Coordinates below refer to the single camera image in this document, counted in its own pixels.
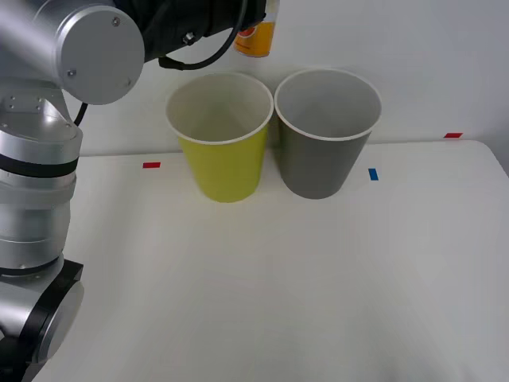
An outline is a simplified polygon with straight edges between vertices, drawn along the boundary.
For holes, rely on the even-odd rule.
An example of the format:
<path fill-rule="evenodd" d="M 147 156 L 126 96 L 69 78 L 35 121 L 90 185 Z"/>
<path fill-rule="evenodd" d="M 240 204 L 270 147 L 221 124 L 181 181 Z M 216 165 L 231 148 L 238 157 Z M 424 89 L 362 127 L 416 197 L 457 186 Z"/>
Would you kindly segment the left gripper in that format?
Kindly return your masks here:
<path fill-rule="evenodd" d="M 208 24 L 204 37 L 210 37 L 226 29 L 233 28 L 242 6 L 241 0 L 211 0 L 208 2 Z M 266 16 L 266 0 L 248 0 L 240 30 L 254 27 Z"/>

